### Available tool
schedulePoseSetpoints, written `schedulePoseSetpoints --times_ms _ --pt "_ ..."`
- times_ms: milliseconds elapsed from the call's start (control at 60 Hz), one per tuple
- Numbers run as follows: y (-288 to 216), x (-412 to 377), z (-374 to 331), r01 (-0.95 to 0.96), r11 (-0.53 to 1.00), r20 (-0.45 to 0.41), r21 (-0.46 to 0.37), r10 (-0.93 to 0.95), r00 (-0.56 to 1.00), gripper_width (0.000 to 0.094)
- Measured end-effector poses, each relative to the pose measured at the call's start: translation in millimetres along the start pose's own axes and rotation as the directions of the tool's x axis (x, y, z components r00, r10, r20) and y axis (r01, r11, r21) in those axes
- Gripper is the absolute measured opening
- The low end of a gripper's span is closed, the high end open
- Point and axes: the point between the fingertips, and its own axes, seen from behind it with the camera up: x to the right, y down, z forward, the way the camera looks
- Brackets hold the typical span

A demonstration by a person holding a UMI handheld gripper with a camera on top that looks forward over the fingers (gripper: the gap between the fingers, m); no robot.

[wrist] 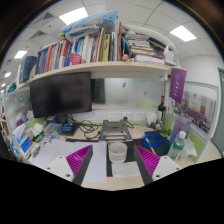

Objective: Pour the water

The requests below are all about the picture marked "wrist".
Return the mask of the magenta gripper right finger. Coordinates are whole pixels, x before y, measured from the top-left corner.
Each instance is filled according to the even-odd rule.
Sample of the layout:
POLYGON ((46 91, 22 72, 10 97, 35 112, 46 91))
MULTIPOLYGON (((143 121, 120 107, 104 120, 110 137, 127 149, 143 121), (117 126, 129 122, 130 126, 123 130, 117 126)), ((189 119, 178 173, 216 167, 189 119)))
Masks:
POLYGON ((158 156, 137 145, 134 147, 134 157, 145 185, 181 170, 168 156, 158 156))

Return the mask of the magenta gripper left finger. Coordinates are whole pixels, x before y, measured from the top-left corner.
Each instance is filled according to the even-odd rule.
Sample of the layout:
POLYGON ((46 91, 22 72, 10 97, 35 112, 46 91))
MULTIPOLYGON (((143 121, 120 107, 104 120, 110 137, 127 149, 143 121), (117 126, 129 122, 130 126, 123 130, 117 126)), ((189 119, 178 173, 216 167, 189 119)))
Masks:
POLYGON ((58 156, 46 170, 76 185, 81 185, 93 156, 93 147, 85 146, 67 157, 58 156))

